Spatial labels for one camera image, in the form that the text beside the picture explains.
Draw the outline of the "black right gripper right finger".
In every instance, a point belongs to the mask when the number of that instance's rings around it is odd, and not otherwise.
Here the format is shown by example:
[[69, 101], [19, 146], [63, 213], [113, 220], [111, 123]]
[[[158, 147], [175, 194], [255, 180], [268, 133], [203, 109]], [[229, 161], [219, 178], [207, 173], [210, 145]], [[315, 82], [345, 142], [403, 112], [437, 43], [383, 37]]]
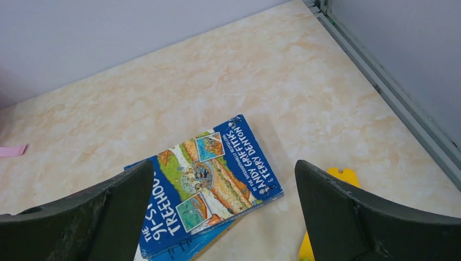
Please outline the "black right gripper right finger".
[[306, 160], [295, 177], [316, 260], [460, 260], [460, 218], [332, 188], [329, 174]]

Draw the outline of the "blue treehouse book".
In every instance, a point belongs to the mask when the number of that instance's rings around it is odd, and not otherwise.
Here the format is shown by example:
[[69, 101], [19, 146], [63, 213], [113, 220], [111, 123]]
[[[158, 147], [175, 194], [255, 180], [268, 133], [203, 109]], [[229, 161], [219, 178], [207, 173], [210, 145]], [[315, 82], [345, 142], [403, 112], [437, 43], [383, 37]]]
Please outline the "blue treehouse book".
[[144, 260], [284, 195], [241, 114], [149, 161], [153, 185], [138, 244]]

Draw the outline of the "pink student backpack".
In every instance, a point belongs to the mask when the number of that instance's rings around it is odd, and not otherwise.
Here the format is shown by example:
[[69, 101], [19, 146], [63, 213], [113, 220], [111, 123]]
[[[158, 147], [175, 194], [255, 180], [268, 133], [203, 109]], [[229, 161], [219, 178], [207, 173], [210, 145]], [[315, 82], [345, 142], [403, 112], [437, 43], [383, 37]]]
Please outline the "pink student backpack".
[[18, 157], [25, 153], [28, 145], [23, 144], [15, 147], [0, 147], [0, 157]]

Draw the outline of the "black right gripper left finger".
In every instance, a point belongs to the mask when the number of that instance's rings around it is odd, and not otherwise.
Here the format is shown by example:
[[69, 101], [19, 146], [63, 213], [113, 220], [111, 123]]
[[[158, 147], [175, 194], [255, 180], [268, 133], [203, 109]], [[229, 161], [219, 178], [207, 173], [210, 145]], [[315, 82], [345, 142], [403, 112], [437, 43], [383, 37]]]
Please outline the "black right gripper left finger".
[[153, 184], [144, 160], [16, 215], [1, 215], [1, 260], [133, 260]]

